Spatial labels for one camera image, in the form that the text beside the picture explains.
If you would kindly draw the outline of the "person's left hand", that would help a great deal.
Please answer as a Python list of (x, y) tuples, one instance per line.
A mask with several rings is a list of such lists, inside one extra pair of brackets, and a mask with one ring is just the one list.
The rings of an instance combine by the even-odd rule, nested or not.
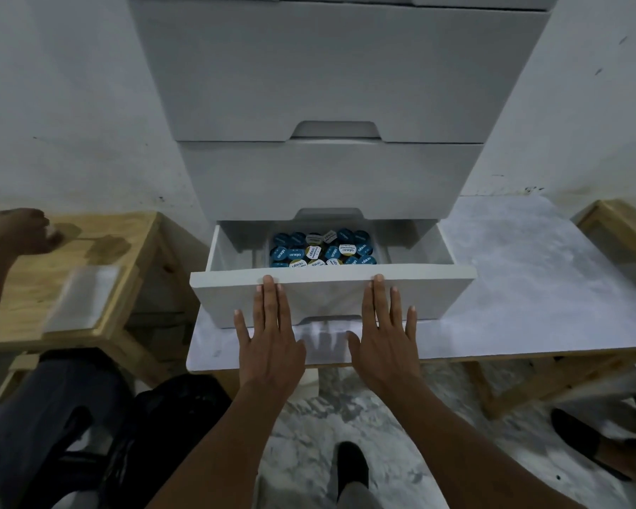
[(282, 285), (277, 287), (277, 330), (264, 330), (263, 283), (256, 286), (253, 300), (253, 335), (247, 347), (239, 347), (239, 378), (242, 387), (260, 385), (283, 400), (297, 388), (305, 368), (294, 365), (291, 311)]

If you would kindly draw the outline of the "person's right hand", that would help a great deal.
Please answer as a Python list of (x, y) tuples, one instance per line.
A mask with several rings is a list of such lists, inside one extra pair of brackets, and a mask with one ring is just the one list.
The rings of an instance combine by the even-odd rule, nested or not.
[(361, 360), (355, 368), (366, 386), (383, 401), (388, 401), (408, 384), (420, 380), (418, 347), (411, 346), (404, 333), (406, 317), (402, 314), (398, 288), (387, 290), (389, 329), (381, 332), (373, 310), (373, 280), (362, 300)]

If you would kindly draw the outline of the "person's right forearm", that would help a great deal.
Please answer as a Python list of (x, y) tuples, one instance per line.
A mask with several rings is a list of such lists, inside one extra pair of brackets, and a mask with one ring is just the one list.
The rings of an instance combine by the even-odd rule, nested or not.
[(586, 509), (548, 486), (414, 376), (372, 385), (423, 456), (449, 509)]

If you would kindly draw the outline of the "person's left forearm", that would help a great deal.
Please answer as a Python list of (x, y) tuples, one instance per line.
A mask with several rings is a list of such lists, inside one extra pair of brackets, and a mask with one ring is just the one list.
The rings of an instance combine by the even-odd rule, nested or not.
[(243, 384), (146, 509), (252, 509), (264, 448), (303, 373)]

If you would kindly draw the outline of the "pile of coffee capsules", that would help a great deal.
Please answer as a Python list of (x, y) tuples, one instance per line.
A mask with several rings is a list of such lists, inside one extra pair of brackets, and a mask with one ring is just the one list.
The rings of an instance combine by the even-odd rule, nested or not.
[(346, 227), (313, 231), (279, 232), (271, 238), (269, 266), (273, 268), (376, 265), (371, 234)]

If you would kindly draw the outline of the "person's black shoe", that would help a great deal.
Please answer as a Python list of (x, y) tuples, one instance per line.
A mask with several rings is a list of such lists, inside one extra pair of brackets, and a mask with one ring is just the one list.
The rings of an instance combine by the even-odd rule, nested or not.
[(556, 434), (570, 448), (586, 457), (614, 478), (623, 482), (632, 482), (629, 476), (597, 460), (596, 455), (600, 448), (602, 437), (597, 430), (558, 408), (551, 410), (550, 419)]
[(338, 498), (350, 484), (369, 489), (370, 469), (363, 451), (351, 441), (343, 441), (337, 446)]

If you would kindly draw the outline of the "light wooden stool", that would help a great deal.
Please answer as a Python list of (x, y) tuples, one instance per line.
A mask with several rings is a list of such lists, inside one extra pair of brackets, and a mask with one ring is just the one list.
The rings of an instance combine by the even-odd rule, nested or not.
[[(7, 276), (0, 303), (0, 353), (96, 347), (149, 387), (168, 380), (167, 368), (126, 329), (153, 263), (169, 280), (187, 321), (195, 322), (199, 304), (165, 239), (162, 221), (158, 212), (52, 217), (66, 237), (61, 246), (46, 255), (18, 258)], [(119, 267), (119, 277), (92, 328), (43, 332), (70, 273), (106, 265)]]

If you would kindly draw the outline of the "small white closed drawer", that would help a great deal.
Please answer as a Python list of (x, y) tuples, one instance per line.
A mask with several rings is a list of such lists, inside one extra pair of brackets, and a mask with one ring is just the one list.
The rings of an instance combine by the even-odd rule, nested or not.
[(290, 221), (301, 211), (357, 211), (368, 220), (443, 219), (483, 149), (310, 139), (178, 146), (211, 221)]

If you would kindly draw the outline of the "white paper pad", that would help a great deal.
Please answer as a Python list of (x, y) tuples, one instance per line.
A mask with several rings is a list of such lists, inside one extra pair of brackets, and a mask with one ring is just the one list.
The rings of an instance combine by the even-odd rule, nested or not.
[(73, 269), (42, 325), (42, 333), (92, 330), (110, 299), (121, 267), (83, 266)]

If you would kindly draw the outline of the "white drawer cabinet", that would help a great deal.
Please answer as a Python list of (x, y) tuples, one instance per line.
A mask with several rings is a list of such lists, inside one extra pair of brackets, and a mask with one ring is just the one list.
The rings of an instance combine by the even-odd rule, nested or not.
[(355, 317), (382, 274), (421, 319), (475, 280), (440, 230), (558, 0), (128, 0), (171, 135), (216, 223), (190, 284), (252, 321)]

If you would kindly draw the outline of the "wooden side table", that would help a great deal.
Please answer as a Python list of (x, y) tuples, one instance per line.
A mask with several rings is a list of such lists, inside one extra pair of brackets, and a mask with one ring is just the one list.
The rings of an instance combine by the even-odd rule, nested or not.
[(627, 202), (620, 199), (594, 201), (576, 225), (585, 235), (601, 226), (636, 254), (636, 207)]

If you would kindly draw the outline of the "large white closed drawer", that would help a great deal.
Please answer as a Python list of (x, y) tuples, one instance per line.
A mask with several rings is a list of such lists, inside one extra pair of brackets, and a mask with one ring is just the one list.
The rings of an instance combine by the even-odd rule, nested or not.
[(305, 123), (480, 144), (547, 11), (127, 0), (175, 140), (286, 142)]

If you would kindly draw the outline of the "wooden table frame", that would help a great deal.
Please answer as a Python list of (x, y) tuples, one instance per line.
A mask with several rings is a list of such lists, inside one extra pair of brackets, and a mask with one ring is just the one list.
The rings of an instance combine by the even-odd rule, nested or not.
[(494, 395), (478, 361), (463, 362), (480, 408), (490, 421), (538, 401), (551, 401), (556, 396), (581, 386), (620, 374), (636, 365), (636, 350), (616, 351), (590, 356), (565, 356), (551, 360), (540, 371), (508, 390)]

